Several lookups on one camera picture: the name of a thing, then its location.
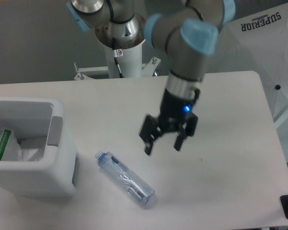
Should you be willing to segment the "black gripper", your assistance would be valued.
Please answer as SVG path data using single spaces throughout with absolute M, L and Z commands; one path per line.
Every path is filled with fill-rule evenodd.
M 165 89 L 158 119 L 146 115 L 139 136 L 145 144 L 144 152 L 147 155 L 151 154 L 154 142 L 164 133 L 177 131 L 178 136 L 174 144 L 176 151 L 180 151 L 187 137 L 194 135 L 198 116 L 192 112 L 192 108 L 201 91 L 195 89 L 193 92 L 194 97 L 187 100 L 179 98 Z

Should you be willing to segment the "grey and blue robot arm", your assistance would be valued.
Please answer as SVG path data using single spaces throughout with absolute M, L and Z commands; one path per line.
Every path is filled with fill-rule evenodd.
M 103 27 L 110 46 L 134 46 L 140 30 L 135 22 L 132 0 L 70 0 L 67 7 L 84 30 Z M 214 54 L 219 30 L 236 13 L 232 0 L 188 0 L 172 15 L 154 14 L 144 24 L 144 39 L 172 59 L 160 113 L 147 115 L 140 130 L 145 153 L 150 155 L 154 142 L 166 133 L 177 133 L 175 150 L 194 135 L 198 117 L 192 112 L 200 96 L 199 83 Z

